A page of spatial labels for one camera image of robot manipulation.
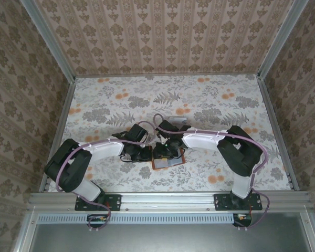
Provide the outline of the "grey steel sheet panel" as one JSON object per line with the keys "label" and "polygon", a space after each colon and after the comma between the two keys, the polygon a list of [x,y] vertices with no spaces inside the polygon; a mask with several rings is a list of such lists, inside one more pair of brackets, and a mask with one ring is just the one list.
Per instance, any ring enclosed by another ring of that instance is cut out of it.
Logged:
{"label": "grey steel sheet panel", "polygon": [[299,225],[248,231],[230,225],[40,225],[30,252],[311,252]]}

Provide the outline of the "aluminium mounting rail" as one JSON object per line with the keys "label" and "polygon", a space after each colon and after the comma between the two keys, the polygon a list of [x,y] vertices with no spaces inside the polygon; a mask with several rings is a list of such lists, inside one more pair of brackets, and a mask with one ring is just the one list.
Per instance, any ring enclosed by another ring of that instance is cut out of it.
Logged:
{"label": "aluminium mounting rail", "polygon": [[[217,195],[223,192],[120,192],[121,213],[214,212]],[[270,213],[301,212],[312,207],[307,192],[264,191],[259,193],[263,208],[270,201]],[[76,197],[71,193],[32,193],[28,211],[72,213]]]}

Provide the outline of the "floral patterned table cover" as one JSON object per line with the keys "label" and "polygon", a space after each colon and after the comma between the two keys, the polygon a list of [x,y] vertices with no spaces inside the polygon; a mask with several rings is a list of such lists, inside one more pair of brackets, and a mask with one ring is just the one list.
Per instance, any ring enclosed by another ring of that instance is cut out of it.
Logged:
{"label": "floral patterned table cover", "polygon": [[[202,130],[240,126],[268,153],[257,172],[257,190],[289,190],[277,142],[255,75],[83,78],[76,81],[64,139],[92,142],[128,131],[147,130],[155,114],[184,109],[187,124]],[[107,192],[229,191],[233,173],[219,152],[190,149],[186,163],[153,170],[151,163],[118,157],[91,162],[85,177]]]}

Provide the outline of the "black connector board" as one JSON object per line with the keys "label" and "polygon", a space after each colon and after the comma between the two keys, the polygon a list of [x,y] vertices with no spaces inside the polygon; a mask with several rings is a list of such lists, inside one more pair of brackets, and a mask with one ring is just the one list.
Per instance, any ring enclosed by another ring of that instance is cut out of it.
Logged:
{"label": "black connector board", "polygon": [[248,227],[251,225],[251,214],[233,214],[233,225],[235,227]]}
{"label": "black connector board", "polygon": [[87,215],[87,226],[90,229],[100,229],[108,220],[108,214]]}

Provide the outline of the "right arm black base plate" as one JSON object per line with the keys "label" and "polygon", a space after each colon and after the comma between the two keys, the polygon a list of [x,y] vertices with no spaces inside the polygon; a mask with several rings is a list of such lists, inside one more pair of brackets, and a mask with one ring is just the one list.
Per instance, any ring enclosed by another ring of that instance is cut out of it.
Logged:
{"label": "right arm black base plate", "polygon": [[262,202],[259,194],[251,193],[245,199],[234,194],[215,194],[214,204],[217,211],[248,211],[262,210]]}

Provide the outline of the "aluminium frame bar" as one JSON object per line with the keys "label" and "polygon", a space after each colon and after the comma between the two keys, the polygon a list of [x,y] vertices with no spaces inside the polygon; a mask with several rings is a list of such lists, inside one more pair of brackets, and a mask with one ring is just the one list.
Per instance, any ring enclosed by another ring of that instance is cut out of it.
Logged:
{"label": "aluminium frame bar", "polygon": [[38,214],[34,211],[26,213],[13,252],[30,252],[37,227],[37,218]]}
{"label": "aluminium frame bar", "polygon": [[306,209],[300,213],[300,216],[309,247],[312,252],[315,252],[315,213]]}

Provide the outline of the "brown leather card holder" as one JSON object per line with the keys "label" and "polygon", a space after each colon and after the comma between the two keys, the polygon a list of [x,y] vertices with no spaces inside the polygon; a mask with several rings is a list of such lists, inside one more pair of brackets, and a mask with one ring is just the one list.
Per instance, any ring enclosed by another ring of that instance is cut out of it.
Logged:
{"label": "brown leather card holder", "polygon": [[[182,165],[182,164],[185,164],[186,163],[186,160],[185,160],[185,157],[184,157],[184,153],[185,153],[185,151],[183,150],[183,149],[179,149],[178,151],[177,151],[177,153],[178,153],[178,156],[177,157],[173,157],[172,159],[177,159],[177,160],[179,160],[180,161],[180,164],[179,165]],[[159,170],[159,169],[156,169],[155,167],[154,167],[154,158],[152,159],[152,169],[153,170]]]}

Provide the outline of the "aluminium upright frame post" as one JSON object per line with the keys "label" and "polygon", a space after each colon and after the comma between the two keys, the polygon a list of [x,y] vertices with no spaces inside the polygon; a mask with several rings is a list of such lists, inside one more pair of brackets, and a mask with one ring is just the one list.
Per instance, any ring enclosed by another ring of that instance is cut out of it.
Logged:
{"label": "aluminium upright frame post", "polygon": [[294,0],[258,70],[258,77],[260,79],[264,80],[269,73],[308,1],[309,0]]}
{"label": "aluminium upright frame post", "polygon": [[45,18],[43,17],[41,11],[37,7],[34,0],[20,0],[25,10],[34,22],[37,30],[41,34],[43,40],[48,46],[51,54],[55,58],[58,66],[60,67],[62,73],[66,77],[69,84],[73,84],[75,81],[75,74],[72,67],[70,66],[65,54],[62,52],[59,43],[56,40],[54,33],[51,31],[50,26],[47,24]]}

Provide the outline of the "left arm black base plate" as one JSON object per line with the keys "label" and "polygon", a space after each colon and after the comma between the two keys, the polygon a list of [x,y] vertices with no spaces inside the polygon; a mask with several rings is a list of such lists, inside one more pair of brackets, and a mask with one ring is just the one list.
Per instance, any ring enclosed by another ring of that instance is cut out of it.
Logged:
{"label": "left arm black base plate", "polygon": [[[121,207],[121,200],[122,196],[120,194],[106,194],[102,196],[98,196],[93,202],[102,204],[108,207],[111,211],[119,211]],[[81,198],[76,198],[75,203],[75,210],[76,211],[107,211],[105,208],[99,205],[93,205],[87,203],[86,201],[82,200]]]}

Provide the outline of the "aluminium side rail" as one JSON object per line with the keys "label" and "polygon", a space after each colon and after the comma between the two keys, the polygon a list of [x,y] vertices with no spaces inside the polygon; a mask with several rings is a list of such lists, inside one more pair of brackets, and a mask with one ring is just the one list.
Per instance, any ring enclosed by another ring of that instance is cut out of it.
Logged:
{"label": "aluminium side rail", "polygon": [[263,98],[263,101],[264,101],[264,104],[268,113],[269,121],[271,123],[271,127],[272,127],[272,130],[273,130],[276,142],[277,142],[278,150],[281,155],[282,163],[285,168],[291,189],[294,191],[299,191],[300,187],[298,185],[298,182],[297,182],[297,179],[296,179],[296,176],[295,176],[292,164],[291,164],[291,160],[290,160],[284,139],[282,137],[280,127],[276,118],[276,114],[272,106],[265,82],[258,75],[256,75],[256,77],[257,77],[257,82],[259,85],[259,90],[261,92],[261,95],[262,95],[262,98]]}
{"label": "aluminium side rail", "polygon": [[53,155],[56,153],[56,151],[58,150],[58,148],[61,145],[61,140],[62,140],[62,136],[65,130],[65,125],[66,125],[66,121],[68,118],[68,114],[69,114],[69,110],[70,110],[70,106],[73,100],[73,95],[75,92],[75,88],[76,88],[76,83],[73,82],[69,85],[68,88],[68,93],[66,95],[66,99],[64,102],[64,106],[59,118],[59,122],[58,122],[58,126],[57,126],[57,130],[55,133],[55,137],[49,152],[49,157],[48,157],[48,161],[50,161],[50,159],[53,157]]}

